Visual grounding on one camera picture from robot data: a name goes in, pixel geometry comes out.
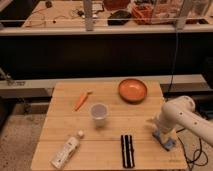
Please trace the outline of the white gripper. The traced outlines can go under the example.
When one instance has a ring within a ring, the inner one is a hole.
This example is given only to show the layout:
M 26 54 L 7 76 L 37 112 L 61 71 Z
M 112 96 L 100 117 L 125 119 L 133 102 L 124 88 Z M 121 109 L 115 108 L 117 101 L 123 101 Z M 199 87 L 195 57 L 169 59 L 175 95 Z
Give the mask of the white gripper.
M 147 122 L 156 126 L 156 129 L 160 132 L 160 140 L 168 140 L 169 138 L 174 139 L 175 124 L 165 115 L 156 115 L 155 117 L 148 119 Z

